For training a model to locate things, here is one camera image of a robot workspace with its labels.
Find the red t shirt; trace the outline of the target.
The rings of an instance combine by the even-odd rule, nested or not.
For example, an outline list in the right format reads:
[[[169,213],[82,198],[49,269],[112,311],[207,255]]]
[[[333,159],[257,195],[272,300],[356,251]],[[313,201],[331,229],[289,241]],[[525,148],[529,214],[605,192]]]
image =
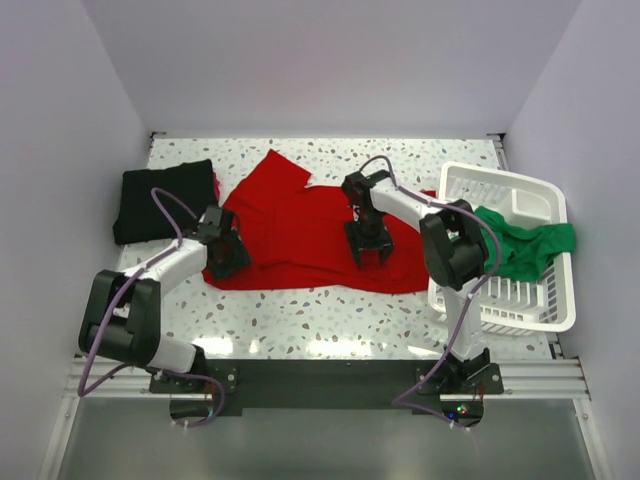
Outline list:
[[[221,290],[275,290],[340,285],[374,293],[424,291],[429,276],[419,233],[393,216],[385,219],[394,244],[390,257],[363,254],[356,263],[344,231],[352,220],[347,197],[337,186],[308,186],[311,174],[274,150],[225,201],[240,220],[240,237],[251,263],[205,283]]]

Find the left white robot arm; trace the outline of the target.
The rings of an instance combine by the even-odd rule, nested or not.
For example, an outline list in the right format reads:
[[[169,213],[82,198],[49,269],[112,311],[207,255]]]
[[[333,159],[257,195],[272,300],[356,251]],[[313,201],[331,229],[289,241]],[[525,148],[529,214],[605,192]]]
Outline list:
[[[122,271],[103,270],[92,283],[79,333],[81,352],[148,370],[172,371],[185,392],[200,390],[202,354],[161,334],[162,299],[198,273],[225,280],[251,259],[239,234],[239,216],[211,205],[195,227],[156,256]]]

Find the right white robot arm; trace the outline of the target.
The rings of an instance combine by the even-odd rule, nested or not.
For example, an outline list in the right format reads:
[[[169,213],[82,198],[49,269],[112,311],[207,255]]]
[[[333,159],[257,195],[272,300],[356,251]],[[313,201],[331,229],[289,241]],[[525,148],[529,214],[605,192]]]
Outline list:
[[[430,280],[442,290],[448,321],[450,354],[457,360],[445,369],[448,386],[469,392],[481,380],[474,360],[485,354],[476,281],[485,280],[489,252],[481,225],[471,205],[458,200],[441,203],[398,185],[389,171],[369,176],[360,172],[345,177],[341,190],[353,211],[344,224],[352,258],[362,266],[365,252],[385,263],[395,245],[385,223],[390,215],[420,234],[423,258]]]

